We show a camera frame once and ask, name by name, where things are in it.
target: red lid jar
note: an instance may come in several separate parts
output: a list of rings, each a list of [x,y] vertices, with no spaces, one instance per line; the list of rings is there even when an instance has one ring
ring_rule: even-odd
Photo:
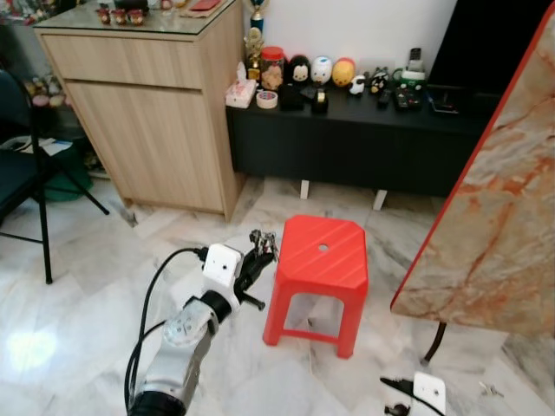
[[[262,87],[276,91],[284,82],[284,50],[277,46],[266,46],[260,53],[260,81]]]

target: power cord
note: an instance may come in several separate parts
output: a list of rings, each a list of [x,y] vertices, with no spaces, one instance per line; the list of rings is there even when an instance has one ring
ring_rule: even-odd
[[[154,285],[156,284],[156,281],[158,280],[158,278],[160,277],[160,275],[162,274],[162,271],[164,271],[166,266],[172,261],[172,259],[174,257],[176,257],[177,255],[179,255],[181,253],[186,253],[186,252],[192,252],[192,253],[196,254],[197,257],[200,259],[200,261],[204,262],[206,260],[206,256],[208,255],[208,247],[185,248],[185,249],[179,249],[179,250],[174,251],[172,254],[170,254],[166,258],[166,260],[164,260],[164,263],[162,263],[162,265],[156,270],[156,273],[154,273],[153,280],[148,285],[147,294],[145,295],[145,302],[144,302],[143,307],[142,307],[142,315],[140,317],[139,339],[137,340],[137,343],[135,344],[134,350],[131,353],[131,356],[129,357],[129,362],[127,364],[127,369],[126,369],[125,384],[124,384],[124,397],[125,397],[125,406],[126,406],[127,411],[129,411],[131,397],[134,394],[134,389],[135,389],[135,385],[136,385],[136,381],[137,381],[137,370],[139,369],[139,360],[140,360],[140,351],[142,349],[142,342],[155,329],[162,326],[165,322],[165,321],[163,321],[163,322],[157,323],[156,325],[151,327],[145,333],[145,327],[147,325],[147,311],[148,311],[148,304],[150,302],[150,295],[152,294],[152,291],[154,289]]]

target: black tv console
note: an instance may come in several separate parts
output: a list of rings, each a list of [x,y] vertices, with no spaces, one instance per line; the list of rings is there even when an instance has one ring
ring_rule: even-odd
[[[233,167],[257,176],[304,179],[447,196],[490,115],[397,112],[393,102],[329,88],[326,114],[227,108]]]

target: red plastic stool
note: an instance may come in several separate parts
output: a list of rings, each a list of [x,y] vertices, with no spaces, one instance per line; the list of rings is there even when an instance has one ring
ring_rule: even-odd
[[[285,222],[276,282],[264,328],[264,342],[277,345],[281,335],[331,342],[337,355],[353,354],[368,293],[364,230],[352,221],[297,215]],[[333,296],[343,302],[339,336],[285,329],[297,293]]]

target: table leg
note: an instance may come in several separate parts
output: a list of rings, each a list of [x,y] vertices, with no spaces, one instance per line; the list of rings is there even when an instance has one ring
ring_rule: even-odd
[[[383,201],[385,201],[385,197],[387,194],[388,192],[384,191],[383,189],[378,190],[378,193],[375,195],[374,205],[372,206],[372,209],[374,211],[379,211],[382,209]]]
[[[432,342],[432,346],[430,347],[430,349],[428,350],[424,358],[420,360],[420,363],[424,367],[428,366],[428,364],[432,360],[432,357],[435,355],[435,352],[440,347],[441,340],[443,340],[443,335],[445,334],[446,326],[447,324],[445,322],[440,322],[440,325],[437,328],[437,332],[435,333],[435,338],[434,338],[434,342]]]
[[[309,197],[309,180],[301,180],[301,199],[307,199]]]

